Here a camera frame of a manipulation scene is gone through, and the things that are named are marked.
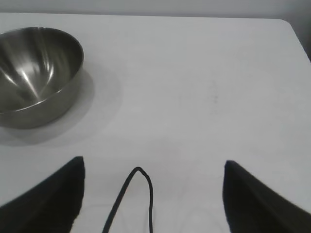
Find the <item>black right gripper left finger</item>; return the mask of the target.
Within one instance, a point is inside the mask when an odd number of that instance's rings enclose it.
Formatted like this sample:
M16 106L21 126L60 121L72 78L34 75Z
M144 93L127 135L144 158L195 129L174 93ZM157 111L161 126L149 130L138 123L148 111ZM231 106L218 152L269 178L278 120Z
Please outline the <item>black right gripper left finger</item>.
M80 213L85 164L75 157L55 173L0 208L2 233L69 233Z

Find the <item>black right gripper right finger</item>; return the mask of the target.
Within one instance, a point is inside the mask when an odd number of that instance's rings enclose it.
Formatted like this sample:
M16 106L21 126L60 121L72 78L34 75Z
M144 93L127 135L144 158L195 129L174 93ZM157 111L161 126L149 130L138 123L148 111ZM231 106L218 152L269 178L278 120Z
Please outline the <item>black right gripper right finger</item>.
M232 160L225 163L223 203L232 233L309 233L311 215Z

